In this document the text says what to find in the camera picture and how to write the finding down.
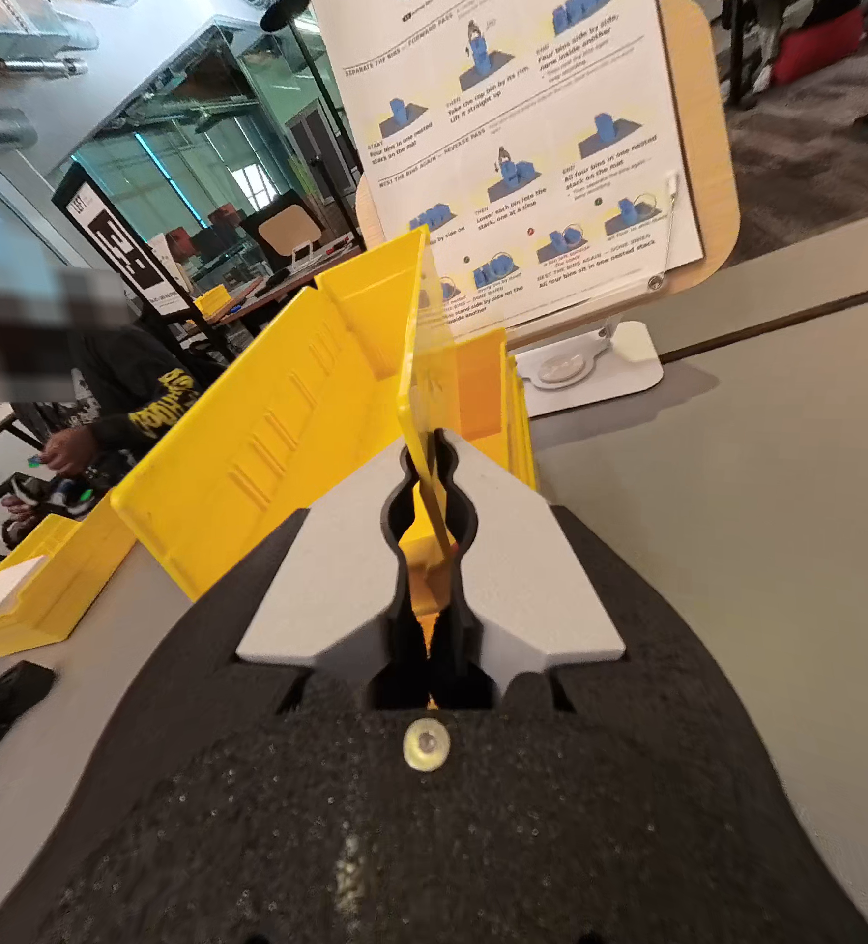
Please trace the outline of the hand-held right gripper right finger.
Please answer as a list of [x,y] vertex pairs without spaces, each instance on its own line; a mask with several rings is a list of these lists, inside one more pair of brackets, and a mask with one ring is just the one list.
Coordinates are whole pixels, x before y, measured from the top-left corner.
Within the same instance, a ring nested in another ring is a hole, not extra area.
[[627,647],[551,505],[453,431],[435,435],[450,600],[429,650],[432,694],[505,694],[526,673],[609,663]]

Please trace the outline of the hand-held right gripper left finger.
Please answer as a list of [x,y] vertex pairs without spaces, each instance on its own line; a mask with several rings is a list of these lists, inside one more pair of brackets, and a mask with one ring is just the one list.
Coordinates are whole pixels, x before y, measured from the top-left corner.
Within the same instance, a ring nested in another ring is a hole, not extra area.
[[417,479],[398,438],[313,502],[237,645],[239,661],[320,670],[354,690],[383,676],[423,685],[427,648],[400,546]]

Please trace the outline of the grey desk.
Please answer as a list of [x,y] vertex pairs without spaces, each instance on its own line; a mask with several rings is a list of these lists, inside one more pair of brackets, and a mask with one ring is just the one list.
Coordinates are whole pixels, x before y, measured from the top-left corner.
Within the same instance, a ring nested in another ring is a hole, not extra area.
[[440,714],[171,631],[0,942],[868,942],[868,303],[542,424],[614,664]]
[[862,296],[868,299],[868,217],[725,267],[631,310],[625,321],[645,324],[664,355]]

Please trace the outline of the black white marker sign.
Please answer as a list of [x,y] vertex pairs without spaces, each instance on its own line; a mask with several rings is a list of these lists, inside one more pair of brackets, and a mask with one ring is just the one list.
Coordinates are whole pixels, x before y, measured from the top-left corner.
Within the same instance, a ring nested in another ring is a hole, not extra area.
[[52,202],[145,305],[168,322],[194,318],[192,299],[82,164],[71,162]]

